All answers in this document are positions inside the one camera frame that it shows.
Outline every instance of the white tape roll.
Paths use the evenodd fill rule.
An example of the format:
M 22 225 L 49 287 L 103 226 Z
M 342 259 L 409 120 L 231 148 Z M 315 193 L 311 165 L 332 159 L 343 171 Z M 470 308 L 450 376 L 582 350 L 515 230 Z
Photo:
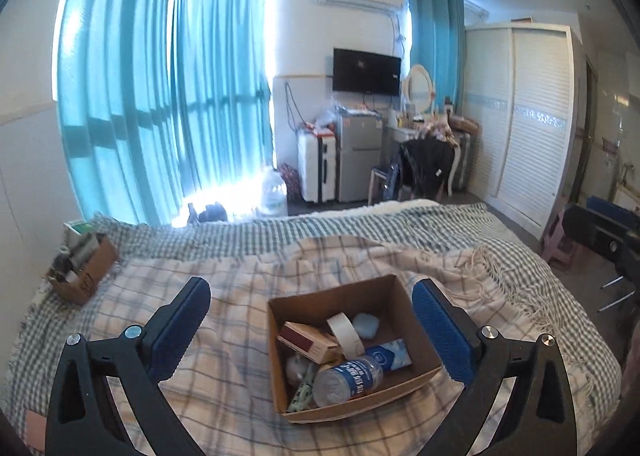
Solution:
M 347 318 L 347 315 L 338 313 L 330 319 L 327 319 L 327 323 L 334 333 L 335 338 L 338 339 L 338 344 L 340 344 L 344 357 L 347 360 L 364 355 L 362 341 L 360 337 L 358 337 L 358 333 L 353 327 L 353 324 L 351 324 L 351 321 Z

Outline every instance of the curtain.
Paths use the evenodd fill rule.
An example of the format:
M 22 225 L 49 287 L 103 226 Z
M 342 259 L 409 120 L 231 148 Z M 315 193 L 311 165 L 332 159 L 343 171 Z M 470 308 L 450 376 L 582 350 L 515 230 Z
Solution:
M 172 93 L 185 194 L 271 165 L 264 0 L 175 0 Z
M 448 96 L 462 107 L 465 66 L 465 7 L 463 0 L 409 0 L 413 46 L 411 65 L 429 71 L 436 87 L 435 103 L 442 110 Z
M 58 113 L 85 217 L 159 225 L 182 190 L 166 63 L 168 0 L 66 0 Z

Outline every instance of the gray mini fridge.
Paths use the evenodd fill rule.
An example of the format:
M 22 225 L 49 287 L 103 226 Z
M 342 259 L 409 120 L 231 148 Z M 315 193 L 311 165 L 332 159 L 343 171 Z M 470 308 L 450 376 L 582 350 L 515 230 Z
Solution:
M 380 164 L 383 120 L 375 113 L 338 111 L 338 189 L 340 203 L 366 200 L 371 168 Z

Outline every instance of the silver bolt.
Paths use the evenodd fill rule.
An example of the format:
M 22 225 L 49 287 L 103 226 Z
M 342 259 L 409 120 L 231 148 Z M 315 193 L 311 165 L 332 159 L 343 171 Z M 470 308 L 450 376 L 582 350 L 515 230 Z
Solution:
M 80 333 L 74 333 L 73 335 L 69 335 L 66 338 L 66 343 L 69 344 L 69 346 L 75 346 L 79 342 L 80 342 Z
M 499 334 L 500 332 L 493 326 L 485 326 L 482 328 L 482 335 L 488 339 L 495 339 Z
M 142 328 L 140 326 L 129 326 L 126 330 L 124 330 L 124 336 L 127 339 L 135 339 L 140 337 L 140 333 L 142 333 Z
M 542 343 L 545 344 L 545 346 L 549 346 L 549 347 L 555 346 L 556 345 L 556 339 L 553 338 L 548 333 L 545 333 L 544 335 L 542 335 Z

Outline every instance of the wardrobe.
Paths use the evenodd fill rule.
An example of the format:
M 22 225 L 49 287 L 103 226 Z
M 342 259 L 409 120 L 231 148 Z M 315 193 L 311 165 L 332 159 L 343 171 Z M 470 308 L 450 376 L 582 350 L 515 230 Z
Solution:
M 462 114 L 481 126 L 469 191 L 538 239 L 563 203 L 585 90 L 568 26 L 467 29 Z

